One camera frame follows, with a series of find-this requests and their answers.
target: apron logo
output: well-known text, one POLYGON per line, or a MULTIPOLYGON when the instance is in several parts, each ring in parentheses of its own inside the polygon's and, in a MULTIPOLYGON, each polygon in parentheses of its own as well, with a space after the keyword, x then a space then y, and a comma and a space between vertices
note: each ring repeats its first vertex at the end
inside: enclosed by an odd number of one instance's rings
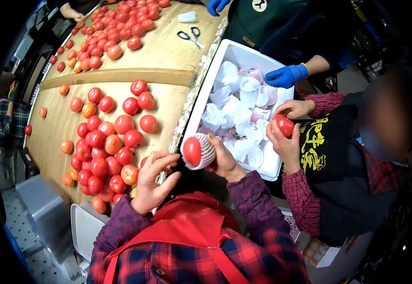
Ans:
POLYGON ((257 12, 264 12, 267 8, 267 0, 252 0, 252 8, 257 12))

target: red patterned sleeve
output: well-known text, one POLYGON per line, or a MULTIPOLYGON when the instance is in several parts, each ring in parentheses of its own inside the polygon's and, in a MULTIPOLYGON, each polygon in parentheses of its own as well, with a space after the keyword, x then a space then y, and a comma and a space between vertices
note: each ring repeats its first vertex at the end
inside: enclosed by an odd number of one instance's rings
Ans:
POLYGON ((320 232, 320 199, 313 195, 304 171, 292 175, 282 174, 282 191, 290 204, 298 228, 312 236, 320 232))
POLYGON ((346 95, 346 93, 342 92, 309 95, 305 100, 313 100, 315 102, 315 109, 309 113, 309 116, 313 119, 325 116, 338 107, 346 95))

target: plaid jacket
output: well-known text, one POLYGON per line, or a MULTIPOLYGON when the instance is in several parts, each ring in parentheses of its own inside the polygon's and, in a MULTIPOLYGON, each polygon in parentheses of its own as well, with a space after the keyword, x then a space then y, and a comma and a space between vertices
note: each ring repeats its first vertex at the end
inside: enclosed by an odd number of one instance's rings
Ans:
MULTIPOLYGON (((235 234, 222 249, 251 283, 309 283, 304 259, 283 214, 256 171, 227 185, 250 239, 235 234)), ((106 256, 150 225, 152 214, 138 215, 130 198, 121 198, 101 229, 92 252, 87 283, 102 283, 106 256)), ((117 283, 228 283, 205 249, 169 243, 144 243, 125 250, 117 263, 117 283)))
MULTIPOLYGON (((308 96, 306 100, 311 99, 315 102, 315 109, 309 116, 314 119, 325 116, 338 107, 346 95, 338 92, 308 96)), ((400 189, 409 177, 408 168, 377 160, 365 150, 364 146, 362 148, 366 157, 369 194, 377 195, 400 189)), ((282 191, 290 204, 298 228, 313 236, 321 235, 321 199, 311 191, 302 169, 292 175, 282 174, 282 191)))
POLYGON ((8 99, 0 99, 0 141, 4 148, 21 148, 29 112, 14 106, 13 115, 7 114, 8 99))

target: scissors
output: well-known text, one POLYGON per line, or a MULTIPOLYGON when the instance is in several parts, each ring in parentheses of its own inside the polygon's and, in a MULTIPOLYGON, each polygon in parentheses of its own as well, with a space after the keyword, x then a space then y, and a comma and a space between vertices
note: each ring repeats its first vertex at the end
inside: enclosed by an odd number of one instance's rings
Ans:
POLYGON ((183 40, 191 40, 192 42, 194 42, 196 44, 196 46, 198 47, 198 49, 201 50, 201 48, 204 48, 204 45, 198 41, 198 37, 199 35, 201 35, 201 32, 199 31, 199 29, 197 27, 191 27, 190 30, 192 31, 193 37, 195 37, 194 39, 192 39, 185 31, 179 31, 177 33, 178 37, 182 38, 183 40))

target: red plaid shirt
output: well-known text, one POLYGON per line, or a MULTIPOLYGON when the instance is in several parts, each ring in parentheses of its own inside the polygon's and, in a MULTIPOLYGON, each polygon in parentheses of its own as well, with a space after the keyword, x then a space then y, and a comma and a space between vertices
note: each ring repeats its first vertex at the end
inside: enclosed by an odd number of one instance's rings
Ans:
MULTIPOLYGON (((312 94, 306 100, 315 102, 315 109, 309 114, 313 119, 323 117, 338 107, 347 94, 327 93, 312 94)), ((376 195, 399 189, 408 179, 409 171, 405 167, 375 159, 364 148, 370 194, 376 195)), ((300 230, 312 236, 321 235, 320 211, 321 199, 317 198, 307 184, 304 171, 300 169, 292 175, 282 174, 282 191, 290 204, 291 212, 300 230)))
MULTIPOLYGON (((222 250, 251 283, 309 283, 304 258, 294 245, 290 227, 272 202, 256 171, 227 185, 236 210, 244 217, 250 239, 234 233, 222 250)), ((87 283, 102 283, 106 256, 150 225, 121 198, 111 220, 94 243, 87 283)), ((118 259, 117 283, 228 283, 205 249, 169 243, 145 243, 125 250, 118 259)))

